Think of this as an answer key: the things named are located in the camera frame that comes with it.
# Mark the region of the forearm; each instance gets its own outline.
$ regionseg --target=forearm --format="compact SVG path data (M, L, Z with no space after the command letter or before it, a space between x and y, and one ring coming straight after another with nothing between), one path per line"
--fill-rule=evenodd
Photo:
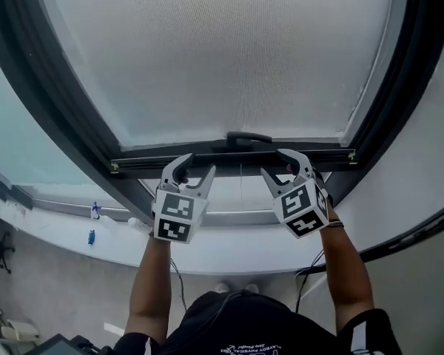
M133 283L130 314L151 318L169 316L171 279L170 242L150 238Z
M326 258L327 282L334 304L371 301L369 274L342 227L320 231Z
M329 204L330 221L338 216ZM320 230L326 258L327 283L335 307L337 331L358 314L373 309L369 274L343 227Z

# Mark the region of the floor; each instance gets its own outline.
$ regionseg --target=floor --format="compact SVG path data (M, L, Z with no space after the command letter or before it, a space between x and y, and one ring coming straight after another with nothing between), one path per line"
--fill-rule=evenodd
M125 327L137 269L76 254L22 231L10 232L16 246L16 253L9 259L12 274L0 269L0 308L6 318L31 322L43 340L57 333L69 339L80 334L98 347L113 345L119 336L104 330L104 323ZM234 288L256 282L264 294L291 309L297 297L293 274L262 277L184 274L182 277L188 306L223 280ZM181 284L175 274L171 283L169 332L179 326L184 315Z

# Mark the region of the white shoe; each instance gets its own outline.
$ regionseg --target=white shoe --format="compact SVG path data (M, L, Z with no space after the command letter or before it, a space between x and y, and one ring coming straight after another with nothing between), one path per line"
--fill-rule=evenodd
M260 288L258 287L258 285L254 283L247 284L244 289L256 294L260 293Z
M230 287L226 283L218 283L214 288L214 292L217 293L230 292Z

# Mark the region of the gray wall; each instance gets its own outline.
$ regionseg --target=gray wall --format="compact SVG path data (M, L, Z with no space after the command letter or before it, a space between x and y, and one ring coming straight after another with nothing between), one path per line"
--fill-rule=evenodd
M388 312L404 354L444 354L444 232L367 268L375 304ZM302 300L300 312L334 331L326 283Z

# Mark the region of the frosted glass pane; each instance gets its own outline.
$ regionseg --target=frosted glass pane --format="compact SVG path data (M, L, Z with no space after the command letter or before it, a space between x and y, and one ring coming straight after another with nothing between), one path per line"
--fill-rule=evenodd
M343 135L390 0L43 0L123 147Z
M12 184L93 184L34 121L1 68L0 174Z

